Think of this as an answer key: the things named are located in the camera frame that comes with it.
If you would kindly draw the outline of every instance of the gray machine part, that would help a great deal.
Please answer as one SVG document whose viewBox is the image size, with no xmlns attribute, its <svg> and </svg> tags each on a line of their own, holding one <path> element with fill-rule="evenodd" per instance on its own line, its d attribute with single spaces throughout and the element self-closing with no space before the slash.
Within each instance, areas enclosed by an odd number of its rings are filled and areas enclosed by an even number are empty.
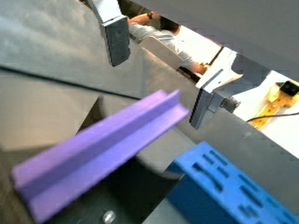
<svg viewBox="0 0 299 224">
<path fill-rule="evenodd" d="M 89 5 L 98 17 L 110 63 L 115 67 L 130 57 L 127 17 L 121 13 L 118 0 L 89 0 Z"/>
<path fill-rule="evenodd" d="M 201 88 L 190 120 L 191 126 L 195 129 L 198 129 L 207 122 L 219 108 L 225 108 L 230 113 L 234 112 L 239 102 L 234 100 L 233 95 L 258 87 L 271 71 L 269 68 L 241 54 L 238 54 L 238 57 L 234 60 L 231 70 L 237 74 L 243 74 L 241 79 L 234 80 L 227 85 L 215 88 L 210 93 L 206 91 L 206 87 L 223 72 L 221 69 L 213 76 L 211 80 Z"/>
<path fill-rule="evenodd" d="M 111 66 L 99 27 L 94 11 L 81 1 L 2 1 L 0 67 L 141 99 L 145 51 L 131 41 L 129 60 Z"/>
<path fill-rule="evenodd" d="M 199 137 L 299 216 L 298 158 L 223 108 L 199 129 Z"/>
</svg>

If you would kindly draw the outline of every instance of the opening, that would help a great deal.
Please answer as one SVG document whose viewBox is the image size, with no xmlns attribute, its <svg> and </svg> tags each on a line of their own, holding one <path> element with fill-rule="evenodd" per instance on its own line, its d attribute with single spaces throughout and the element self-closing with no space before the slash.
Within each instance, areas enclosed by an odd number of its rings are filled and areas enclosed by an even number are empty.
<svg viewBox="0 0 299 224">
<path fill-rule="evenodd" d="M 225 164 L 225 165 L 229 165 L 229 163 L 225 161 L 225 159 L 221 157 L 221 155 L 214 151 L 211 150 L 210 151 L 210 154 Z"/>
<path fill-rule="evenodd" d="M 251 206 L 238 206 L 239 211 L 247 216 L 247 218 L 258 218 L 258 212 Z"/>
<path fill-rule="evenodd" d="M 218 171 L 225 176 L 226 179 L 230 177 L 229 173 L 222 169 L 222 167 L 218 167 Z"/>
<path fill-rule="evenodd" d="M 214 161 L 211 160 L 211 158 L 206 154 L 203 154 L 202 157 L 206 159 L 206 161 L 209 161 L 209 163 L 211 165 L 214 165 Z"/>
<path fill-rule="evenodd" d="M 255 187 L 255 185 L 251 183 L 251 181 L 242 175 L 239 174 L 238 177 L 241 178 L 241 180 L 245 182 L 245 184 L 247 184 L 247 186 L 250 186 L 250 188 L 258 192 L 258 188 Z"/>
<path fill-rule="evenodd" d="M 251 202 L 254 202 L 254 204 L 258 206 L 258 207 L 263 207 L 263 204 L 262 202 L 259 201 L 259 199 L 257 198 L 257 196 L 254 195 L 254 193 L 245 187 L 242 186 L 241 188 L 241 191 L 246 194 L 247 198 L 251 200 Z"/>
<path fill-rule="evenodd" d="M 215 189 L 218 190 L 218 192 L 221 193 L 223 190 L 223 186 L 221 184 L 221 182 L 214 178 L 214 176 L 209 173 L 209 171 L 206 171 L 202 166 L 199 164 L 194 164 L 193 168 L 197 170 L 197 172 L 201 172 L 207 179 L 210 179 L 211 183 L 214 184 Z"/>
</svg>

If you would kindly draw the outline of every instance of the hand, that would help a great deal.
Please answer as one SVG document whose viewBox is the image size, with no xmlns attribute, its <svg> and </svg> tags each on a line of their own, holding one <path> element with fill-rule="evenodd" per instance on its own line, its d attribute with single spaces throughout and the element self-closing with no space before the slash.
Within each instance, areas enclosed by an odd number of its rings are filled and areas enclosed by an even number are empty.
<svg viewBox="0 0 299 224">
<path fill-rule="evenodd" d="M 210 63 L 206 63 L 203 66 L 205 66 L 207 69 L 211 67 Z"/>
<path fill-rule="evenodd" d="M 154 13 L 154 18 L 161 18 L 162 16 L 158 14 L 158 12 L 153 11 Z"/>
</svg>

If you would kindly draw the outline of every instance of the gray surface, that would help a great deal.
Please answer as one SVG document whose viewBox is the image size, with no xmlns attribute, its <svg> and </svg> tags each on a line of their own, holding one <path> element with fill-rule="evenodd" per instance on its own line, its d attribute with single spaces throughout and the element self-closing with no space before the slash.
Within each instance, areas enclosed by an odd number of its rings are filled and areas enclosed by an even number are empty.
<svg viewBox="0 0 299 224">
<path fill-rule="evenodd" d="M 199 137 L 299 216 L 298 158 L 225 109 L 203 125 Z"/>
<path fill-rule="evenodd" d="M 51 145 L 78 132 L 99 93 L 0 69 L 4 151 Z"/>
<path fill-rule="evenodd" d="M 297 0 L 134 0 L 251 60 L 299 80 Z"/>
<path fill-rule="evenodd" d="M 165 199 L 143 224 L 189 224 L 169 199 Z"/>
<path fill-rule="evenodd" d="M 109 63 L 99 21 L 75 0 L 2 1 L 0 67 L 143 96 L 143 51 L 131 43 L 130 59 Z"/>
</svg>

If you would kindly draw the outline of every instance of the purple foam block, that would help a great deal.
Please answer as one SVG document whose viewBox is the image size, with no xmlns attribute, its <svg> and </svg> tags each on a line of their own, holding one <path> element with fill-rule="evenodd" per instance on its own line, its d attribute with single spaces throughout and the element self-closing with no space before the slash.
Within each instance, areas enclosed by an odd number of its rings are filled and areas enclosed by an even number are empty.
<svg viewBox="0 0 299 224">
<path fill-rule="evenodd" d="M 161 90 L 13 170 L 15 189 L 46 222 L 189 114 Z"/>
</svg>

